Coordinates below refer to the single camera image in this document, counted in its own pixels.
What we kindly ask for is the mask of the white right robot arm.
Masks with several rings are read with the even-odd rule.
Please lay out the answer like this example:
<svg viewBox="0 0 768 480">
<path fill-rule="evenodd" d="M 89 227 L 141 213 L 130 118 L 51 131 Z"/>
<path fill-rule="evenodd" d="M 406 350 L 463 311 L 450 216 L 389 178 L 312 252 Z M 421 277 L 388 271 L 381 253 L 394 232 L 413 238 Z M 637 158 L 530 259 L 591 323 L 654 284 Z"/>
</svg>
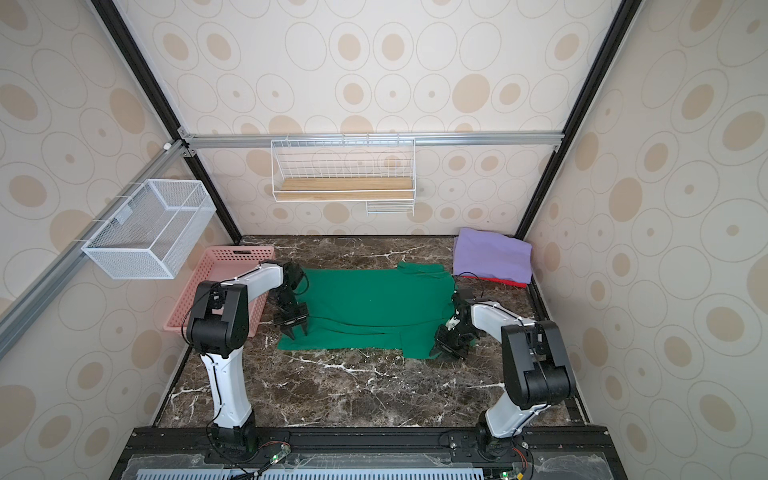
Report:
<svg viewBox="0 0 768 480">
<path fill-rule="evenodd" d="M 298 336 L 284 329 L 282 350 L 398 350 L 409 359 L 464 360 L 487 334 L 501 346 L 503 392 L 484 414 L 495 438 L 511 438 L 547 408 L 573 396 L 575 377 L 562 335 L 550 320 L 518 315 L 491 300 L 437 294 L 403 300 L 313 300 Z"/>
</svg>

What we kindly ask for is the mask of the green t-shirt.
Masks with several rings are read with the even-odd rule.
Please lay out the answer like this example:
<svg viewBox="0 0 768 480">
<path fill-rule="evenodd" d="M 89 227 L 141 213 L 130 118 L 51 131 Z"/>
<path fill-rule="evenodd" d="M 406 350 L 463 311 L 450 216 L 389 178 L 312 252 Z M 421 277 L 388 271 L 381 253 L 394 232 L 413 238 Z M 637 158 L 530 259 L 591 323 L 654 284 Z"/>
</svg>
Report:
<svg viewBox="0 0 768 480">
<path fill-rule="evenodd" d="M 308 307 L 307 329 L 283 335 L 280 350 L 375 348 L 426 360 L 438 328 L 453 316 L 455 280 L 440 264 L 305 274 L 296 297 Z"/>
</svg>

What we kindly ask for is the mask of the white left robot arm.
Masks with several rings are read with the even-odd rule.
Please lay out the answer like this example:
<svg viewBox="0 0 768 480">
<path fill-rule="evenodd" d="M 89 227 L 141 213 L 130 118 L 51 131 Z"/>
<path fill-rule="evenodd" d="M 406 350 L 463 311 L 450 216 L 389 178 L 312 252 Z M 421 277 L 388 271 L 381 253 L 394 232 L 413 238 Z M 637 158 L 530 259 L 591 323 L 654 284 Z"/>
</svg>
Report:
<svg viewBox="0 0 768 480">
<path fill-rule="evenodd" d="M 307 282 L 297 263 L 266 261 L 240 276 L 198 285 L 182 335 L 200 355 L 211 383 L 214 416 L 208 436 L 214 446 L 248 453 L 257 450 L 243 370 L 249 304 L 264 294 L 271 295 L 278 310 L 274 323 L 293 340 L 296 327 L 308 332 L 308 306 L 296 297 L 296 289 Z"/>
</svg>

